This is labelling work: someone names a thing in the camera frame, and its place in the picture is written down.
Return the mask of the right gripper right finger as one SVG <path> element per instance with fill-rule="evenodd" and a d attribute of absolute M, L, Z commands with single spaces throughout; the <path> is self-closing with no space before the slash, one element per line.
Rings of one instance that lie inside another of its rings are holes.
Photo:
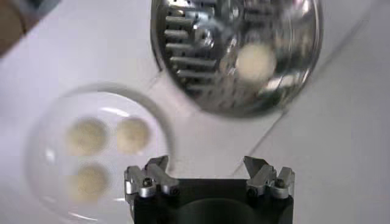
<path fill-rule="evenodd" d="M 246 181 L 250 197 L 270 194 L 273 198 L 284 200 L 294 197 L 295 172 L 289 167 L 282 167 L 280 172 L 264 159 L 245 156 L 244 165 L 250 178 Z"/>

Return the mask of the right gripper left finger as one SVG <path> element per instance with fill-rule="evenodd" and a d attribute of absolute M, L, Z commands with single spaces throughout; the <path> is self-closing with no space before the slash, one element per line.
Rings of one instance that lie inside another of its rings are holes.
<path fill-rule="evenodd" d="M 179 180 L 166 173 L 169 156 L 151 158 L 141 169 L 129 166 L 124 171 L 124 193 L 126 202 L 131 203 L 137 197 L 151 198 L 158 192 L 168 196 L 178 195 Z"/>

